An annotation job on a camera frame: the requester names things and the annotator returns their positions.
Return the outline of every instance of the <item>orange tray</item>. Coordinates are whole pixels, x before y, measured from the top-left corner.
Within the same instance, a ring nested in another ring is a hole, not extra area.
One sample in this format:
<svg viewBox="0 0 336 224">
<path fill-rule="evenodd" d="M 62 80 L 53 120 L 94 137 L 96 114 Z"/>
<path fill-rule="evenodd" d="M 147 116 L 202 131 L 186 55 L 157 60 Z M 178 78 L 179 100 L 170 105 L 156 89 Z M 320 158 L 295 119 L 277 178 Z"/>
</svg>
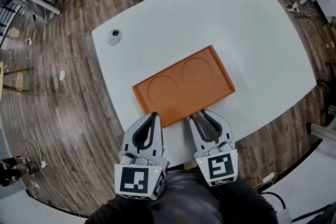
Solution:
<svg viewBox="0 0 336 224">
<path fill-rule="evenodd" d="M 235 92 L 213 46 L 208 46 L 132 87 L 145 114 L 162 127 L 180 121 Z"/>
</svg>

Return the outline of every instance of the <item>wooden floor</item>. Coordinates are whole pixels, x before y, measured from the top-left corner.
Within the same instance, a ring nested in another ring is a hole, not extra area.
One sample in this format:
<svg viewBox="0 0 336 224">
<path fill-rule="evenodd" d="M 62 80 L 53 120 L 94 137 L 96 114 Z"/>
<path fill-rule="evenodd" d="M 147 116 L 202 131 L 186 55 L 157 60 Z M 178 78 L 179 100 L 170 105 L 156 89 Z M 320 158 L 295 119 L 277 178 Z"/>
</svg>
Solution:
<svg viewBox="0 0 336 224">
<path fill-rule="evenodd" d="M 278 1 L 285 5 L 298 0 Z M 25 73 L 25 88 L 38 96 L 5 92 L 0 113 L 13 155 L 22 153 L 26 139 L 35 147 L 28 145 L 28 155 L 39 161 L 37 144 L 19 108 L 40 143 L 47 167 L 36 178 L 25 177 L 24 183 L 41 201 L 77 212 L 50 182 L 84 215 L 114 197 L 113 165 L 118 162 L 123 133 L 104 85 L 91 31 L 133 4 L 132 0 L 59 0 L 61 15 L 47 24 L 38 23 L 32 49 L 24 46 L 33 29 L 29 13 L 13 22 L 21 31 L 20 38 L 6 39 L 3 48 L 7 49 L 1 50 L 0 58 L 14 70 L 25 67 L 25 56 L 31 55 L 28 66 L 34 70 Z M 327 79 L 319 35 L 323 21 L 289 17 L 316 78 Z M 58 80 L 61 70 L 66 72 L 64 81 Z M 15 79 L 6 76 L 5 83 L 15 85 Z M 242 176 L 255 185 L 270 172 L 281 174 L 295 163 L 316 141 L 307 134 L 306 123 L 323 123 L 322 105 L 323 92 L 316 87 L 282 116 L 236 143 Z"/>
</svg>

